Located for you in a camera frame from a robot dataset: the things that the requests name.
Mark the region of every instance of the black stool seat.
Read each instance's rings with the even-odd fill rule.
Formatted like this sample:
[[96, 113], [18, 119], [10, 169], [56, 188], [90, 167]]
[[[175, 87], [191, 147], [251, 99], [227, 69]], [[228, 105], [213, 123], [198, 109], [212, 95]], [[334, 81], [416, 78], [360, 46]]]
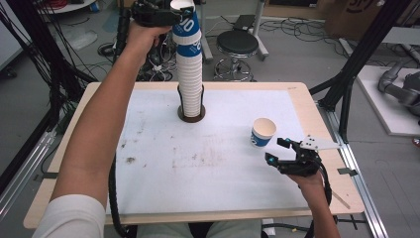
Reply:
[[228, 31], [217, 37], [217, 45], [228, 54], [248, 55], [259, 48], [259, 41], [248, 32]]

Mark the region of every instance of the round stool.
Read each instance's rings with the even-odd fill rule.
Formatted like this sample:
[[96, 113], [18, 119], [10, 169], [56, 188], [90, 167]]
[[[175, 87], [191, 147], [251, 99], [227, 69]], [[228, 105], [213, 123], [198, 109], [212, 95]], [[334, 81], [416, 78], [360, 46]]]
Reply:
[[221, 59], [214, 66], [214, 78], [223, 78], [230, 81], [243, 81], [249, 79], [254, 81], [251, 67], [240, 58], [249, 58], [257, 53], [259, 41], [256, 37], [244, 31], [229, 31], [217, 37], [217, 49], [230, 57]]

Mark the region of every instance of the person's leg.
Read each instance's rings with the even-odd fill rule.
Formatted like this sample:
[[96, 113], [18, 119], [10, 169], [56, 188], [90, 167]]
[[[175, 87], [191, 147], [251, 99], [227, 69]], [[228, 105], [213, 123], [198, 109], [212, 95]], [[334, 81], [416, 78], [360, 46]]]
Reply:
[[188, 223], [140, 225], [137, 238], [193, 238]]
[[210, 227], [207, 238], [261, 238], [262, 221], [260, 219], [217, 221]]

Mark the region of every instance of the white platform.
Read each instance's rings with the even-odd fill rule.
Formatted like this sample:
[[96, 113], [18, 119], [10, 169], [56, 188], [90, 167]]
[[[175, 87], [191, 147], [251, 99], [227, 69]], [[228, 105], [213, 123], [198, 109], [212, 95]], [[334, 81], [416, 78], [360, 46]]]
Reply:
[[[417, 124], [420, 117], [411, 114], [395, 97], [377, 90], [379, 79], [387, 70], [389, 67], [366, 65], [359, 73], [358, 81], [389, 135], [420, 136], [420, 126]], [[403, 68], [394, 84], [402, 87], [405, 76], [419, 70]]]
[[178, 118], [179, 104], [176, 91], [134, 91], [117, 152], [121, 214], [307, 208], [264, 159], [294, 160], [294, 152], [275, 139], [264, 149], [250, 141], [258, 117], [275, 122], [274, 138], [304, 138], [287, 91], [207, 90], [206, 116], [192, 124]]

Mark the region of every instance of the person's right arm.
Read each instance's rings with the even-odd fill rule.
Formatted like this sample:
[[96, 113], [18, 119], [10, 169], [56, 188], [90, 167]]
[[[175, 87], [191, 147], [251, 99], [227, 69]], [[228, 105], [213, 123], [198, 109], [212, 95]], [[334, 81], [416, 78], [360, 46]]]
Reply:
[[320, 172], [311, 177], [289, 176], [300, 187], [314, 220], [315, 237], [337, 238], [339, 230], [331, 214]]

